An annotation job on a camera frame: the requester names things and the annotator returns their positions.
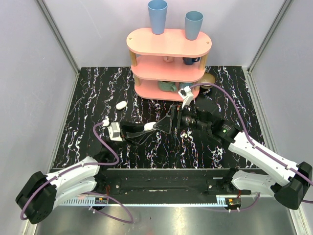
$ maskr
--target shelf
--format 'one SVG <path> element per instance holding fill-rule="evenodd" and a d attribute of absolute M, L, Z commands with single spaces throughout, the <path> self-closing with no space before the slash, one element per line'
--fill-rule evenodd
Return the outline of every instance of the shelf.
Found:
<path fill-rule="evenodd" d="M 135 86 L 135 91 L 144 99 L 161 99 L 182 102 L 178 90 L 176 92 L 163 92 L 159 89 L 157 81 L 141 80 L 140 82 L 140 86 Z M 199 94 L 199 90 L 195 91 L 195 89 L 193 89 L 192 93 L 194 94 L 194 98 L 196 98 Z"/>
<path fill-rule="evenodd" d="M 190 41 L 182 29 L 165 29 L 164 33 L 156 35 L 150 28 L 140 28 L 131 32 L 126 41 L 129 50 L 139 55 L 201 57 L 212 46 L 205 33 L 200 32 L 196 40 Z"/>
<path fill-rule="evenodd" d="M 173 82 L 197 82 L 204 75 L 199 63 L 185 65 L 181 57 L 173 62 L 165 62 L 163 56 L 142 55 L 137 57 L 137 66 L 132 66 L 133 73 L 144 80 Z"/>

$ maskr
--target black marble table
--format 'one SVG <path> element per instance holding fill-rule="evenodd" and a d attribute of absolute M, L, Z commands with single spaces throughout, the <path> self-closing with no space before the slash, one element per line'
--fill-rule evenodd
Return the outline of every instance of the black marble table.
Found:
<path fill-rule="evenodd" d="M 264 144 L 242 68 L 207 67 L 206 72 L 213 74 L 216 84 L 234 98 L 249 134 Z M 239 124 L 231 102 L 217 89 L 201 89 L 195 102 L 198 99 L 214 101 L 222 117 Z M 128 102 L 127 107 L 116 110 L 116 103 L 123 100 Z M 65 168 L 86 157 L 88 142 L 94 138 L 92 127 L 105 117 L 146 123 L 160 120 L 172 104 L 177 102 L 139 97 L 129 67 L 82 68 L 53 168 Z M 105 133 L 101 128 L 97 131 L 102 136 Z M 189 129 L 170 135 L 156 132 L 140 147 L 124 144 L 116 151 L 121 159 L 117 168 L 256 167 L 243 157 L 210 144 L 205 133 Z"/>

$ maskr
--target reflective gray surface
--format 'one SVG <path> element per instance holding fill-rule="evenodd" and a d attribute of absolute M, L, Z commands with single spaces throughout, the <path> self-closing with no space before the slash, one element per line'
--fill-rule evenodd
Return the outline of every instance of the reflective gray surface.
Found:
<path fill-rule="evenodd" d="M 244 199 L 244 207 L 252 202 Z M 129 208 L 136 223 L 123 224 L 82 207 L 58 207 L 38 225 L 36 235 L 295 235 L 288 209 L 262 198 L 241 213 L 203 208 Z M 104 209 L 127 219 L 119 207 Z"/>

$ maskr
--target dark blue mug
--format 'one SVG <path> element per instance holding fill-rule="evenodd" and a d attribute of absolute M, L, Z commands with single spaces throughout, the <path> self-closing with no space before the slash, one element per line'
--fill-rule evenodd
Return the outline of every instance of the dark blue mug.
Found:
<path fill-rule="evenodd" d="M 182 60 L 186 65 L 192 65 L 194 62 L 200 61 L 201 57 L 198 58 L 188 58 L 188 57 L 183 57 Z"/>

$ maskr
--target white wall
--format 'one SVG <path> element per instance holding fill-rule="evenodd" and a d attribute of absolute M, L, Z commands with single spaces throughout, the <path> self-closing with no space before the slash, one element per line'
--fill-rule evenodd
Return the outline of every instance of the white wall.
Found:
<path fill-rule="evenodd" d="M 78 66 L 129 66 L 126 37 L 150 27 L 149 0 L 45 0 Z M 204 14 L 208 65 L 249 66 L 284 0 L 167 0 L 167 28 Z"/>
<path fill-rule="evenodd" d="M 34 0 L 0 7 L 0 234 L 19 234 L 15 198 L 47 172 L 75 74 Z"/>
<path fill-rule="evenodd" d="M 252 74 L 279 154 L 313 165 L 313 1 L 294 1 Z M 313 200 L 313 187 L 307 200 Z M 313 231 L 313 205 L 302 204 Z"/>

